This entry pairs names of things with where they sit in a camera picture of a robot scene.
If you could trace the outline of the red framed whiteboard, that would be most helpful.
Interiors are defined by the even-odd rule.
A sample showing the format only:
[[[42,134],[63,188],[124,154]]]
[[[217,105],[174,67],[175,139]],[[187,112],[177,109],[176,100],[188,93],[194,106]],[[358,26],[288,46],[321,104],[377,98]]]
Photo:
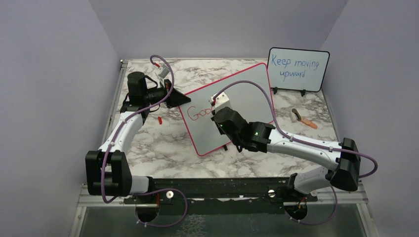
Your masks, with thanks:
[[[272,101],[272,93],[265,63],[258,63],[190,91],[186,96],[191,102],[179,108],[197,155],[205,156],[230,143],[226,135],[220,135],[211,120],[213,107],[210,98],[236,81],[238,84],[225,90],[233,110],[248,122],[272,123],[273,117],[268,106],[268,102]]]

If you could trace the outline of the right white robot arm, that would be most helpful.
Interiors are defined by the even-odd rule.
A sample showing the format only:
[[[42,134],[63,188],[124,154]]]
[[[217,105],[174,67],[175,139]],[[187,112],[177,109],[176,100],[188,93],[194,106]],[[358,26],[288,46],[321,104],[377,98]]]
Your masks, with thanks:
[[[226,135],[237,150],[279,153],[320,165],[305,173],[293,174],[285,187],[286,197],[297,201],[304,194],[328,186],[354,192],[358,189],[360,155],[354,140],[326,142],[280,133],[272,124],[246,122],[235,110],[225,107],[212,114],[220,134]]]

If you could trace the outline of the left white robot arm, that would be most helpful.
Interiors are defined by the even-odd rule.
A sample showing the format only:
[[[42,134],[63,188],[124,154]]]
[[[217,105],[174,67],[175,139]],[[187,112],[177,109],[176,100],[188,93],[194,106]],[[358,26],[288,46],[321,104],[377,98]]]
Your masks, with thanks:
[[[149,76],[143,72],[127,76],[128,93],[120,109],[116,128],[96,151],[85,156],[87,190],[92,196],[125,197],[136,194],[145,203],[155,198],[155,189],[147,176],[133,176],[130,172],[127,152],[136,133],[144,125],[153,105],[165,103],[171,109],[191,102],[191,99],[174,89],[167,79],[168,70],[156,73],[158,81],[148,88]]]

